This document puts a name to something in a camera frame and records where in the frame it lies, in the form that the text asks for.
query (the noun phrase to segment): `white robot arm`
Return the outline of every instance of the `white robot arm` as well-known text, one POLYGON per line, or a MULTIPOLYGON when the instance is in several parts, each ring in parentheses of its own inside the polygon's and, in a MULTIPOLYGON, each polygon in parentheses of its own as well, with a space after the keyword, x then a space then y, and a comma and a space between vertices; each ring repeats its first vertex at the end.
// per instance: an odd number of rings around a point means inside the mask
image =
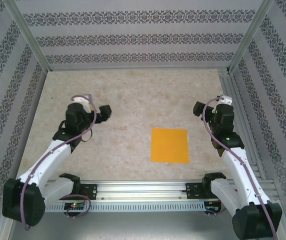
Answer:
POLYGON ((244 144, 233 132, 232 99, 224 95, 215 99, 218 100, 215 108, 208 107, 211 101, 206 105, 197 102, 193 113, 196 116, 202 114, 212 144, 228 166, 237 191, 220 172, 207 173, 202 180, 201 191, 214 194, 221 200, 232 216, 233 228, 239 239, 274 236, 273 230, 277 230, 282 215, 281 207, 271 203, 259 185, 248 163, 244 144))
POLYGON ((18 179, 10 178, 5 183, 3 216, 22 222, 21 214, 24 213, 26 224, 35 226, 43 217, 46 206, 66 195, 80 194, 80 178, 71 174, 64 173, 54 183, 45 184, 80 143, 81 138, 78 136, 88 130, 93 121, 96 124, 106 121, 112 111, 109 105, 101 106, 95 118, 88 101, 81 96, 74 97, 73 101, 66 110, 66 120, 61 122, 44 154, 18 179), (21 196, 24 196, 23 211, 20 206, 21 196))

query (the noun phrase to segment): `enclosure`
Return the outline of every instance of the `enclosure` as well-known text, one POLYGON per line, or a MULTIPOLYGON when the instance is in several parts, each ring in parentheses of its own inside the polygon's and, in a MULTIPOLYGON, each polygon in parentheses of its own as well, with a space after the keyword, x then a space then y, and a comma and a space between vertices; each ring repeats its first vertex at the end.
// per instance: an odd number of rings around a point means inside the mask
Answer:
POLYGON ((0 0, 0 239, 237 239, 228 213, 92 212, 80 224, 47 212, 29 232, 6 220, 4 183, 47 149, 70 97, 87 93, 112 116, 51 180, 231 179, 193 115, 196 101, 228 95, 286 239, 286 0, 0 0), (189 164, 151 162, 153 128, 186 129, 189 164))

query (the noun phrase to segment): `orange square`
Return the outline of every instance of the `orange square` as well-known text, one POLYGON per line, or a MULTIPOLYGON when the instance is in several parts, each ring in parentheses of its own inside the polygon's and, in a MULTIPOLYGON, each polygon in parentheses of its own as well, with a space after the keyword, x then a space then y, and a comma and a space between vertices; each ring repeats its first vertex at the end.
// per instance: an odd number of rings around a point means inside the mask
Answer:
POLYGON ((151 162, 188 164, 187 130, 152 128, 151 162))

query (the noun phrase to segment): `marble floor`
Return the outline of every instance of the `marble floor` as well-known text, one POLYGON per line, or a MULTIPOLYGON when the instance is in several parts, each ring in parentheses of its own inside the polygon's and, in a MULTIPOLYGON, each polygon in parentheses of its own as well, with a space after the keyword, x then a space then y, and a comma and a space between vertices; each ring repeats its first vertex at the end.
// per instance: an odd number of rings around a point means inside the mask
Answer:
POLYGON ((77 146, 52 180, 62 173, 82 180, 188 180, 216 171, 230 177, 192 112, 196 101, 222 94, 214 69, 48 73, 18 175, 46 150, 65 119, 71 96, 86 93, 92 94, 96 107, 110 105, 112 116, 94 125, 92 139, 77 146), (187 129, 189 164, 150 161, 151 130, 156 127, 187 129))

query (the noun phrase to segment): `patterned wallpaper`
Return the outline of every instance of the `patterned wallpaper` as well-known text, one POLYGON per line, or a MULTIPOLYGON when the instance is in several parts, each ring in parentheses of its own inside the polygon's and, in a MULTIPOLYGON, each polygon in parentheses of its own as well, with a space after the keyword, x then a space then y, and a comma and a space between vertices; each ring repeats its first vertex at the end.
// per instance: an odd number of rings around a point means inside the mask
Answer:
POLYGON ((0 0, 0 212, 15 177, 46 74, 0 0))
POLYGON ((269 179, 286 214, 286 0, 275 0, 234 79, 269 179))
POLYGON ((18 0, 51 68, 227 67, 262 0, 18 0))

